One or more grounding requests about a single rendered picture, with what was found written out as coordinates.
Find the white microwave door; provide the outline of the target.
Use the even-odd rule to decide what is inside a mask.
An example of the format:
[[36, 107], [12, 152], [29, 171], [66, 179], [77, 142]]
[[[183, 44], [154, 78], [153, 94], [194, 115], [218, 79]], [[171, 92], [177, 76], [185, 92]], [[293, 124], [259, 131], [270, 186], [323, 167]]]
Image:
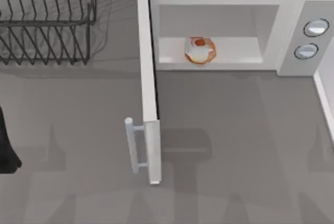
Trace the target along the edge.
[[137, 0], [141, 97], [148, 178], [151, 185], [162, 181], [160, 120], [155, 85], [149, 0]]

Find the grey round microwave knob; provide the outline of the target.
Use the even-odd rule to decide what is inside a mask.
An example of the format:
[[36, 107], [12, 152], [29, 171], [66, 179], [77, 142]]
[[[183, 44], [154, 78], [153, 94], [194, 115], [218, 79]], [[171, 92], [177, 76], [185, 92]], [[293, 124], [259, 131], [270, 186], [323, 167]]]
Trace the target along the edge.
[[329, 22], [325, 19], [317, 19], [309, 21], [303, 29], [304, 34], [307, 37], [318, 37], [323, 35], [329, 29]]
[[310, 43], [305, 45], [300, 45], [294, 51], [294, 55], [299, 60], [307, 60], [314, 57], [318, 52], [318, 46]]

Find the pale microwave oven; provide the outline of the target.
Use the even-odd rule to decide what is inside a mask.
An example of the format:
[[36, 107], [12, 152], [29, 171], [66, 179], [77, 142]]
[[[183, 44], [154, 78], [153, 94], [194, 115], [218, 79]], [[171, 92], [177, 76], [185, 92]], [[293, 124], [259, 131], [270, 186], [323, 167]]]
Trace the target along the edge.
[[[158, 70], [274, 70], [280, 76], [312, 76], [334, 37], [334, 0], [149, 0]], [[304, 26], [329, 22], [321, 36]], [[197, 65], [185, 57], [185, 39], [210, 38], [216, 57]], [[299, 60], [294, 51], [313, 43], [317, 54]]]

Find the orange and white cup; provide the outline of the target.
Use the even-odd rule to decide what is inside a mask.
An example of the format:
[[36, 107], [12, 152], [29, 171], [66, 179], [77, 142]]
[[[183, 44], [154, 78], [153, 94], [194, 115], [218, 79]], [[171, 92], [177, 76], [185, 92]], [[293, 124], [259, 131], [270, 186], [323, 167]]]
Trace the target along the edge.
[[211, 62], [217, 55], [216, 46], [210, 38], [189, 37], [185, 39], [185, 57], [197, 65]]

